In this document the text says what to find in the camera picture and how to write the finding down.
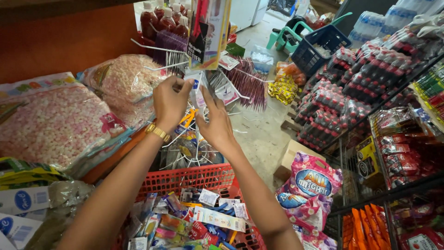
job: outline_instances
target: gold wristwatch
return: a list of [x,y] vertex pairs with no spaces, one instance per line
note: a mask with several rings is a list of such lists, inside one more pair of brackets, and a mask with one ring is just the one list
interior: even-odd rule
[[156,127],[155,123],[151,123],[148,128],[145,130],[145,133],[148,134],[149,132],[153,132],[155,134],[157,134],[158,136],[160,136],[164,142],[168,142],[170,139],[170,135],[161,130],[160,128]]

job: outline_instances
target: blue plastic crate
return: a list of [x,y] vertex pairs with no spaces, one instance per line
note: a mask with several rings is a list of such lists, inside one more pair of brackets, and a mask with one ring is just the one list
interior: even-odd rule
[[331,58],[331,55],[323,57],[313,47],[314,44],[329,50],[332,55],[340,47],[349,48],[352,42],[331,24],[310,32],[303,37],[291,56],[291,60],[307,77],[314,75]]

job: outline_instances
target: all might detergent bag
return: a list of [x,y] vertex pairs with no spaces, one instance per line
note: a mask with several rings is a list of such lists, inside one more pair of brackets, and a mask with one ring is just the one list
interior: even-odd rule
[[342,186],[342,172],[322,159],[297,152],[291,165],[292,174],[276,190],[276,199],[292,223],[296,219],[323,230],[330,213],[333,196]]

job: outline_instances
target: red plastic basket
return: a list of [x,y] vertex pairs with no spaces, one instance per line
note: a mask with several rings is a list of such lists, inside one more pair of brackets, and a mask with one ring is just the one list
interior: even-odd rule
[[[217,190],[221,198],[243,200],[239,183],[231,165],[223,163],[148,173],[136,201],[144,200],[147,193],[158,192],[158,195],[165,195],[174,191],[177,195],[180,195],[181,189],[186,187]],[[249,228],[248,225],[245,233],[238,232],[236,234],[234,246],[241,250],[266,250],[265,243],[257,228]]]

